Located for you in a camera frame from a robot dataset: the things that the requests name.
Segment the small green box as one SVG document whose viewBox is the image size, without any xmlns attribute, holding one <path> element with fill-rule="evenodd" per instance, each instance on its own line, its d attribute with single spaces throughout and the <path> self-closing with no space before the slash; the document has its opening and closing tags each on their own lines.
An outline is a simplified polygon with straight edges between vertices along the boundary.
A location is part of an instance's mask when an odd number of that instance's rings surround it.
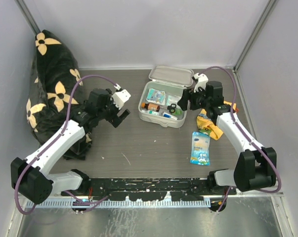
<svg viewBox="0 0 298 237">
<path fill-rule="evenodd" d="M 183 114 L 183 110 L 182 110 L 182 109 L 178 109 L 178 108 L 176 108 L 174 114 L 175 114 L 176 116 L 179 116 L 179 115 Z"/>
</svg>

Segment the white bottle green label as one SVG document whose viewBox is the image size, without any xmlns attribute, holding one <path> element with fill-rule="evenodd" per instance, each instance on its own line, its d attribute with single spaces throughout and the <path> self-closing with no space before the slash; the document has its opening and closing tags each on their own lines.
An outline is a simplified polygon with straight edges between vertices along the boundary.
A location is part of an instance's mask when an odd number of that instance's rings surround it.
<svg viewBox="0 0 298 237">
<path fill-rule="evenodd" d="M 149 114 L 149 115 L 155 115 L 155 116 L 159 116 L 160 113 L 156 112 L 156 111 L 151 111 L 151 110 L 142 110 L 143 113 Z"/>
</svg>

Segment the medical tape roll packet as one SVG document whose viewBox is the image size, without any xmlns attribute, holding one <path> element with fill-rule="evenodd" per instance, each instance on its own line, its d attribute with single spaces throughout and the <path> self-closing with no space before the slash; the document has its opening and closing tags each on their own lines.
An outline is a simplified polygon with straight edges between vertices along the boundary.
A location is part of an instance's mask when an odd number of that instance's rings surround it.
<svg viewBox="0 0 298 237">
<path fill-rule="evenodd" d="M 152 93 L 152 92 L 154 93 L 154 97 L 155 97 L 154 103 L 162 104 L 166 97 L 165 92 L 161 91 L 161 90 L 156 90 L 156 89 L 150 88 L 148 93 Z"/>
</svg>

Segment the brown medicine bottle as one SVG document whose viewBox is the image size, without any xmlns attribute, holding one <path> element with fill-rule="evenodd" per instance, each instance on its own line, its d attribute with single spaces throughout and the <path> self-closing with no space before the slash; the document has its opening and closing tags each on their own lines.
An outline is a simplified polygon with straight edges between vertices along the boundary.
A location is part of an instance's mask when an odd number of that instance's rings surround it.
<svg viewBox="0 0 298 237">
<path fill-rule="evenodd" d="M 141 108 L 146 110 L 151 110 L 154 112 L 158 112 L 160 110 L 160 105 L 154 103 L 141 103 Z"/>
</svg>

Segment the grey medicine kit case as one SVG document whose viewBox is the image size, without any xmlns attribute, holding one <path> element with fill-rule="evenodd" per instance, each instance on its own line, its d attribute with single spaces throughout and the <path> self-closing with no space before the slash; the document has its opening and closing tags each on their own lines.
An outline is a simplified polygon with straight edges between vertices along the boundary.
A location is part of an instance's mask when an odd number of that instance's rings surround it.
<svg viewBox="0 0 298 237">
<path fill-rule="evenodd" d="M 159 116 L 149 115 L 143 113 L 141 108 L 141 103 L 150 103 L 146 100 L 148 91 L 150 88 L 164 91 L 166 94 L 165 100 L 162 104 L 158 104 L 160 106 L 165 106 L 167 102 L 168 95 L 177 95 L 182 96 L 184 89 L 187 89 L 193 84 L 194 72 L 191 69 L 170 67 L 170 66 L 155 66 L 150 74 L 149 74 L 149 82 L 144 87 L 143 93 L 140 98 L 140 102 L 138 105 L 139 117 L 143 121 L 156 123 L 161 125 L 162 127 L 173 127 L 179 128 L 181 127 L 186 118 L 186 111 L 183 111 L 183 114 L 176 116 L 178 120 L 173 120 L 170 118 L 165 118 L 162 116 L 163 112 L 169 113 L 165 109 L 161 109 L 158 111 L 160 113 Z"/>
</svg>

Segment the green plasters plastic bag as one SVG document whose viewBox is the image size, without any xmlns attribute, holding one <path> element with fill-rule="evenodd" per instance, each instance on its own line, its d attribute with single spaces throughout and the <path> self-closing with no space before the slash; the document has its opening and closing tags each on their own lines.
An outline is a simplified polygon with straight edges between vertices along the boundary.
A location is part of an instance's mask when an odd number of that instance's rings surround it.
<svg viewBox="0 0 298 237">
<path fill-rule="evenodd" d="M 171 104 L 176 104 L 181 99 L 181 96 L 177 95 L 168 95 L 166 105 L 170 106 Z"/>
</svg>

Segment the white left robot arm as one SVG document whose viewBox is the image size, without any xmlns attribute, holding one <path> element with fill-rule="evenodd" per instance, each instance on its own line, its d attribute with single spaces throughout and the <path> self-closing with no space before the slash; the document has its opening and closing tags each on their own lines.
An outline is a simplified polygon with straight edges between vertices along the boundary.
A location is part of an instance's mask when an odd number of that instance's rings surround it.
<svg viewBox="0 0 298 237">
<path fill-rule="evenodd" d="M 83 196 L 90 189 L 90 179 L 83 172 L 72 169 L 67 173 L 51 174 L 56 162 L 76 143 L 82 141 L 103 119 L 118 127 L 130 114 L 126 109 L 118 113 L 131 98 L 126 89 L 112 93 L 109 89 L 94 89 L 83 109 L 72 114 L 60 129 L 40 148 L 25 159 L 11 163 L 11 183 L 16 194 L 22 194 L 34 204 L 41 204 L 50 195 L 74 191 Z"/>
</svg>

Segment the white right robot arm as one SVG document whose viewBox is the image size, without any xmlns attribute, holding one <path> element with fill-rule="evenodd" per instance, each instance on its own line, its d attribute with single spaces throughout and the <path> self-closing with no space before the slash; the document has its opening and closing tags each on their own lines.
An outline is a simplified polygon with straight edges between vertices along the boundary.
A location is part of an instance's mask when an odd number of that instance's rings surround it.
<svg viewBox="0 0 298 237">
<path fill-rule="evenodd" d="M 184 111 L 204 109 L 207 117 L 223 131 L 239 156 L 234 169 L 209 173 L 207 188 L 210 193 L 217 195 L 225 186 L 242 192 L 268 192 L 269 187 L 281 183 L 276 170 L 276 151 L 266 148 L 245 129 L 233 107 L 224 102 L 220 82 L 207 82 L 205 88 L 184 89 L 178 105 Z"/>
</svg>

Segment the black handled scissors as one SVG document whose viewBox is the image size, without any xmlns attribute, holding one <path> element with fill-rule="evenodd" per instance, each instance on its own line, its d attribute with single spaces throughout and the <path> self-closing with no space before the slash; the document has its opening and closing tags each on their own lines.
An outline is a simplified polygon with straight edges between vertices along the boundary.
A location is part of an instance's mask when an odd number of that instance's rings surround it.
<svg viewBox="0 0 298 237">
<path fill-rule="evenodd" d="M 176 104 L 174 103 L 170 105 L 160 106 L 160 108 L 167 110 L 171 114 L 174 114 L 176 112 Z"/>
</svg>

